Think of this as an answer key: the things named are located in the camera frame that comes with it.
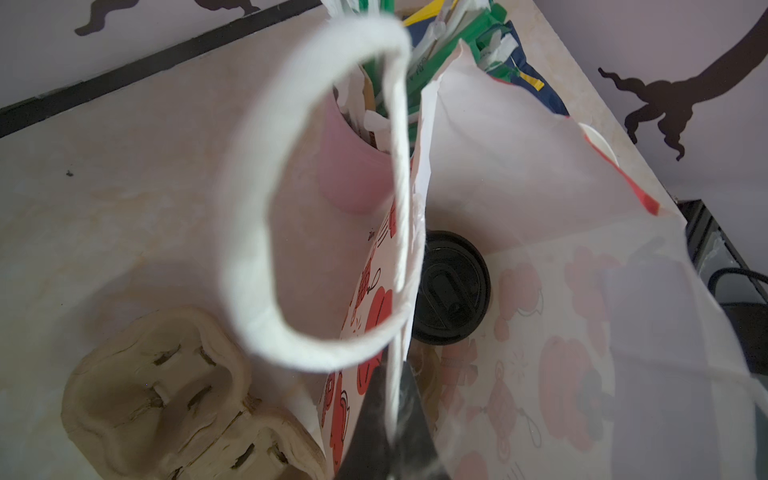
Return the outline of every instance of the pink cup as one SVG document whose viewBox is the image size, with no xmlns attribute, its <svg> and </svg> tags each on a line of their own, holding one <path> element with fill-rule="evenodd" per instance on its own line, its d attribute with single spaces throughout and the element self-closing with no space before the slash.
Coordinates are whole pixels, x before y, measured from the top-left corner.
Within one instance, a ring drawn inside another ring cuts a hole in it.
<svg viewBox="0 0 768 480">
<path fill-rule="evenodd" d="M 323 139 L 317 154 L 320 193 L 350 214 L 370 214 L 392 195 L 392 158 L 368 145 L 346 123 L 328 95 Z"/>
</svg>

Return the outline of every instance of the white wall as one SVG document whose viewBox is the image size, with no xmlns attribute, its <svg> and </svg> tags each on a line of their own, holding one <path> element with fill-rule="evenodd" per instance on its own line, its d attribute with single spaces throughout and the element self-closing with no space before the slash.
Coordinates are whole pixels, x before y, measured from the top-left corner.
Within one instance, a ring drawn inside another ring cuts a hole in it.
<svg viewBox="0 0 768 480">
<path fill-rule="evenodd" d="M 268 8 L 280 0 L 251 0 Z M 77 83 L 243 16 L 243 9 L 200 7 L 194 0 L 140 0 L 107 15 L 84 37 L 90 0 L 0 2 L 0 108 Z"/>
<path fill-rule="evenodd" d="M 644 102 L 619 91 L 598 67 L 646 84 L 698 75 L 763 14 L 766 0 L 536 0 L 621 123 Z M 637 147 L 674 196 L 701 198 L 755 270 L 768 272 L 768 60 L 732 90 L 695 104 L 680 142 L 664 143 L 655 121 Z"/>
</svg>

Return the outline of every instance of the marble tabletop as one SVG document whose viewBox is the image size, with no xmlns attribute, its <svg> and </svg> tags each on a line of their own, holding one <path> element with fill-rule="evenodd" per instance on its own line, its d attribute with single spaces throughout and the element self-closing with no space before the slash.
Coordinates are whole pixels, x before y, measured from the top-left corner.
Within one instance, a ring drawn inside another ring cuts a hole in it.
<svg viewBox="0 0 768 480">
<path fill-rule="evenodd" d="M 500 3 L 528 60 L 573 117 L 600 131 L 629 176 L 673 209 L 533 1 Z M 212 178 L 250 99 L 325 17 L 316 8 L 0 138 L 0 469 L 7 478 L 97 478 L 61 426 L 69 373 L 96 345 L 151 311 L 193 304 L 222 317 L 209 231 Z M 316 148 L 321 121 L 315 114 L 295 155 Z M 289 168 L 285 194 L 311 182 L 306 171 Z M 277 266 L 321 257 L 294 255 L 306 225 L 291 224 L 290 213 L 274 212 L 282 245 Z M 364 237 L 380 218 L 340 218 L 363 240 L 345 245 L 330 234 L 324 253 L 362 265 Z M 311 312 L 291 304 L 290 279 L 278 273 L 286 318 L 308 333 L 333 336 L 327 326 L 341 318 L 358 273 L 334 273 L 339 286 L 317 295 L 312 308 L 325 316 L 314 323 L 302 323 Z M 253 365 L 252 392 L 286 406 L 317 436 L 314 402 L 323 378 L 258 359 Z"/>
</svg>

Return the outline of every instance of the black coffee cup lid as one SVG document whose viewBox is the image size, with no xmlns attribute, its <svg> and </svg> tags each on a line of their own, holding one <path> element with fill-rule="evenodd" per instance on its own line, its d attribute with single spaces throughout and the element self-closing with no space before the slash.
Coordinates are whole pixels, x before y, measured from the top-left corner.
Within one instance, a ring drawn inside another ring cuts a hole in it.
<svg viewBox="0 0 768 480">
<path fill-rule="evenodd" d="M 480 325 L 490 301 L 491 277 L 475 246 L 455 233 L 429 231 L 413 338 L 430 345 L 456 343 Z"/>
</svg>

